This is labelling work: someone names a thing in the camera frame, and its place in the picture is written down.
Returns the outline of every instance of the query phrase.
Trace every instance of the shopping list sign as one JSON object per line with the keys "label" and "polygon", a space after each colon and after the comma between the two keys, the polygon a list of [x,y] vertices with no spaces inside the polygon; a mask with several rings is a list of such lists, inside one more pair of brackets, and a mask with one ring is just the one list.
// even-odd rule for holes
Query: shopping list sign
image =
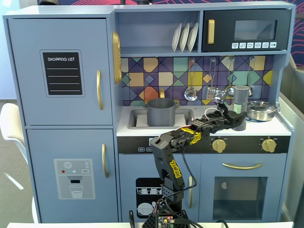
{"label": "shopping list sign", "polygon": [[49,95],[82,95],[78,52],[43,52]]}

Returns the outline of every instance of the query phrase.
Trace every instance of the hanging ladle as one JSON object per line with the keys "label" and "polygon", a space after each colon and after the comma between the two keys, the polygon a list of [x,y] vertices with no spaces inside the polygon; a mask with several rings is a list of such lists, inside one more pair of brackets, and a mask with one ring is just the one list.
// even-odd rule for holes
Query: hanging ladle
{"label": "hanging ladle", "polygon": [[[251,62],[253,63],[253,67],[252,67],[252,71],[249,73]],[[249,58],[249,66],[248,66],[248,73],[247,73],[247,83],[248,83],[248,87],[249,87],[248,97],[252,97],[253,96],[253,89],[252,89],[252,85],[251,85],[251,78],[252,78],[252,75],[253,75],[253,73],[255,71],[255,62],[256,62],[256,59],[254,57],[250,57]]]}
{"label": "hanging ladle", "polygon": [[190,60],[190,62],[193,63],[193,75],[191,76],[191,74],[189,72],[189,75],[190,75],[190,88],[186,89],[184,95],[185,95],[185,98],[188,101],[195,101],[198,98],[197,91],[192,87],[192,85],[193,85],[193,78],[194,78],[194,74],[195,74],[195,60],[192,58]]}
{"label": "hanging ladle", "polygon": [[[232,63],[233,63],[232,74],[230,74],[230,69],[231,69]],[[232,85],[232,78],[233,78],[233,74],[234,74],[234,63],[235,63],[235,58],[230,57],[230,64],[229,64],[229,70],[228,70],[229,85],[227,87],[229,97],[233,97],[233,95],[234,95],[234,86]]]}

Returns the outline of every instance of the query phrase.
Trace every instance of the circuit board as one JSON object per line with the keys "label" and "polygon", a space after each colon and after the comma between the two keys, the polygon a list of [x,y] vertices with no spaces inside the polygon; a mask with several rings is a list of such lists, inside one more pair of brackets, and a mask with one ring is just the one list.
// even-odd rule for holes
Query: circuit board
{"label": "circuit board", "polygon": [[159,216],[158,228],[174,228],[173,216]]}

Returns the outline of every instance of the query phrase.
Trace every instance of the stove knob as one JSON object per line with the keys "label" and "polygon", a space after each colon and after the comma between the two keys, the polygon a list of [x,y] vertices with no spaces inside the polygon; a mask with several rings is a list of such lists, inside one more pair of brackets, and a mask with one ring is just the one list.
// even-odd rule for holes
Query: stove knob
{"label": "stove knob", "polygon": [[222,153],[225,147],[226,147],[226,143],[222,139],[216,139],[212,143],[212,148],[219,153]]}
{"label": "stove knob", "polygon": [[276,143],[273,139],[265,139],[262,142],[262,149],[267,152],[273,153],[276,148]]}

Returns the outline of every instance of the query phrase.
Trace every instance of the cabinet handle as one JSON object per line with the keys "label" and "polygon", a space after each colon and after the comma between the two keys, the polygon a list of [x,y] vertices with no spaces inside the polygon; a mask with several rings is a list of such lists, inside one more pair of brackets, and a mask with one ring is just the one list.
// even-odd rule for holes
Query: cabinet handle
{"label": "cabinet handle", "polygon": [[104,169],[104,176],[106,177],[106,178],[108,178],[109,177],[109,174],[107,173],[107,171],[106,171],[106,159],[105,159],[105,144],[103,144],[103,169]]}
{"label": "cabinet handle", "polygon": [[257,168],[260,168],[263,165],[263,163],[258,163],[252,166],[237,166],[229,163],[223,163],[223,166],[226,166],[228,168],[236,169],[236,170],[254,170]]}
{"label": "cabinet handle", "polygon": [[101,92],[100,92],[100,80],[101,80],[101,71],[97,70],[97,98],[100,110],[104,109],[103,101],[101,99]]}
{"label": "cabinet handle", "polygon": [[[192,186],[192,181],[193,178],[192,176],[189,177],[189,186]],[[189,208],[192,207],[192,202],[193,202],[193,188],[189,189],[190,193],[189,193]]]}
{"label": "cabinet handle", "polygon": [[215,20],[210,19],[208,21],[208,44],[214,44],[214,29],[215,29]]}

